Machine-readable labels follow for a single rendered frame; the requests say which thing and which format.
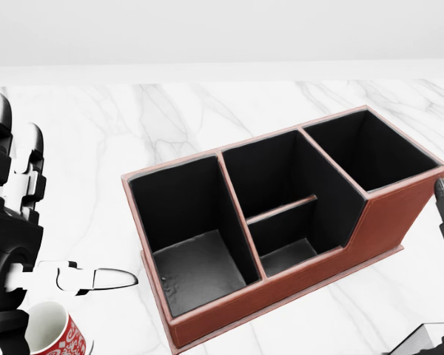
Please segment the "red-brown desk caddy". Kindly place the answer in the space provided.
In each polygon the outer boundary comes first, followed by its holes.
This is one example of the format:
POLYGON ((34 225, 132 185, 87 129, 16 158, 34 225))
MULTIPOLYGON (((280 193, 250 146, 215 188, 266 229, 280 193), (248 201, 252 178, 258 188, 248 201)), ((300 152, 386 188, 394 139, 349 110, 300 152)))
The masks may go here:
POLYGON ((171 352, 399 251, 441 178, 368 106, 125 174, 171 352))

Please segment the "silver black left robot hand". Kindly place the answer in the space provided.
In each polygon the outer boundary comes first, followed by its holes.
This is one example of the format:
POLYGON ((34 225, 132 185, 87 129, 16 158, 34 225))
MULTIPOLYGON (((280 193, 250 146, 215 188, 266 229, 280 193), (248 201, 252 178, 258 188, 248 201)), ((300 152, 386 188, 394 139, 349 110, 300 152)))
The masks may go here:
POLYGON ((0 313, 16 310, 27 289, 43 284, 41 271, 48 272, 52 287, 77 296, 137 284, 136 276, 128 271, 83 270, 70 261, 37 263, 43 228, 35 207, 47 182, 43 135, 30 124, 14 157, 10 155, 12 141, 12 109, 0 93, 0 313))

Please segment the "red white patterned mug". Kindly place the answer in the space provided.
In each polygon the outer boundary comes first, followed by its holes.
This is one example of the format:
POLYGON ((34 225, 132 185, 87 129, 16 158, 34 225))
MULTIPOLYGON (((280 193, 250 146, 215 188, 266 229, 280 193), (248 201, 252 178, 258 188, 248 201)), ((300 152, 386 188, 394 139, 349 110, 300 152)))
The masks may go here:
POLYGON ((40 302, 26 312, 30 355, 88 355, 84 334, 61 303, 40 302))

